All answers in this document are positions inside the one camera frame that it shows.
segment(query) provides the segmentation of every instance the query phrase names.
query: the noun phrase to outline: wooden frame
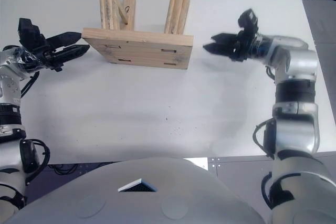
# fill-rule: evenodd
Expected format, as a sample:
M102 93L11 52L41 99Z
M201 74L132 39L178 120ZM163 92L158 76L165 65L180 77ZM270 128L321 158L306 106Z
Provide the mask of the wooden frame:
M183 35L190 0L170 0L164 34L134 31L135 0L100 0L101 27L82 38L109 62L187 69L193 36Z

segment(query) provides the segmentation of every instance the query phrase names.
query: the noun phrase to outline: black cable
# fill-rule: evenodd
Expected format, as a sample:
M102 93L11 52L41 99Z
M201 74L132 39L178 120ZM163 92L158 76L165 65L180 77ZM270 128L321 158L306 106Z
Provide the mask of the black cable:
M27 84L21 90L21 98L24 97L25 94L29 91L29 89L33 86L33 84L35 83L39 75L40 75L40 72L37 71L32 77L30 77L31 79L27 82Z
M31 139L32 142L34 143L34 145L39 145L42 146L44 148L44 152L42 153L45 157L43 159L42 164L37 168L36 171L34 171L32 174L30 174L27 178L26 178L26 185L29 185L29 183L37 177L37 175L39 175L42 170L44 168L47 167L49 160L50 160L50 149L48 148L48 146L42 142L41 140L38 139Z
M266 184L267 184L267 181L269 181L270 179L272 178L272 173L269 172L269 174L267 174L261 181L261 194L262 194L262 197L265 201L265 203L268 205L268 207L270 209L273 209L273 204L272 202L269 200L267 194L266 194Z
M266 74L269 78L271 78L273 81L275 80L275 75L272 73L272 70L269 66L266 66Z
M268 120L266 120L266 121L264 121L264 122L258 124L258 125L256 126L254 132L253 132L252 138L253 138L253 142L254 142L256 145L258 145L259 148L262 149L262 151L265 152L266 155L267 155L268 157L271 157L272 159L274 159L274 155L273 155L272 153L268 153L268 152L266 152L265 149L264 149L264 147L263 147L261 144L259 144L259 141L258 141L258 139L257 139L257 133L258 133L258 131L259 131L263 126L265 126L268 122L270 122L271 120L273 120L273 118L268 119Z
M12 48L17 48L19 46L16 46L16 45L8 45L8 46L5 46L4 49L2 49L2 51L5 51L5 50L9 50L9 49L12 49Z
M48 167L53 169L57 175L69 175L74 173L78 168L78 164L73 164L69 169L63 169L63 166L64 165L60 165L60 167L57 165L48 165Z

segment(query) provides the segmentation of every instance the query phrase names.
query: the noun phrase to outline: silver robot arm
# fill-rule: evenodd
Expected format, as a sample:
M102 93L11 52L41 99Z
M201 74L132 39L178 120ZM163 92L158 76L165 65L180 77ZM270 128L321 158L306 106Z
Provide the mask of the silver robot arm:
M269 196L270 223L336 223L336 184L326 167L313 158L319 148L318 106L314 102L318 57L297 38L258 34L251 9L238 20L237 35L219 34L204 48L233 61L256 59L276 85L272 118L256 127L258 146L274 160ZM264 142L256 133L262 126Z
M7 46L0 52L0 223L26 204L25 188L48 164L50 151L40 140L26 138L20 101L44 68L61 71L63 63L82 56L88 45L72 45L80 33L64 33L45 39L30 19L19 21L22 47ZM19 82L32 79L20 90ZM41 165L35 145L44 148Z

